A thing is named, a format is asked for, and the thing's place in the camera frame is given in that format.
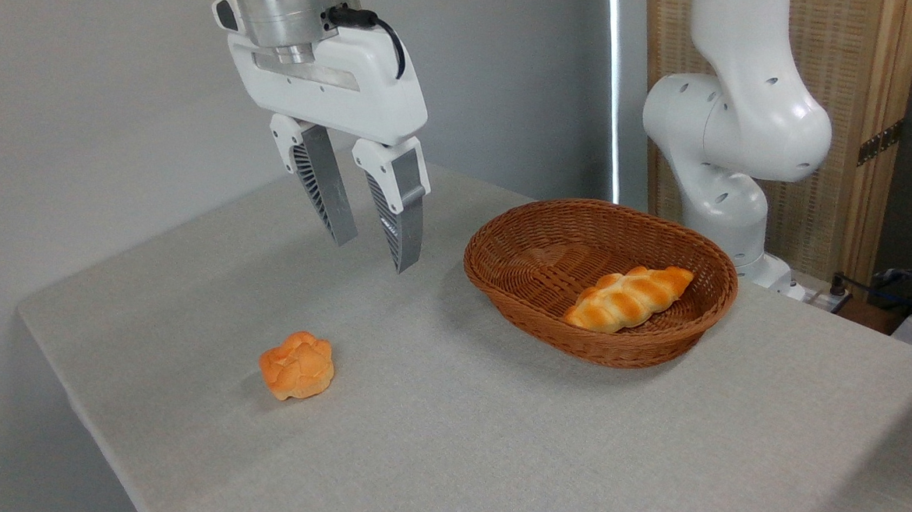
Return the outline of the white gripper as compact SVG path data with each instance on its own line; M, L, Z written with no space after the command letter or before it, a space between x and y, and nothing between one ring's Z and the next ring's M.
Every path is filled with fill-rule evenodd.
M253 101L277 113L270 130L282 163L298 176L334 244L355 238L357 226L327 128L360 137L354 161L366 173L396 273L410 268L420 257L423 198L431 193L420 142L411 136L428 114L413 64L396 77L391 36L341 28L316 44L312 62L287 64L241 34L229 34L228 44Z

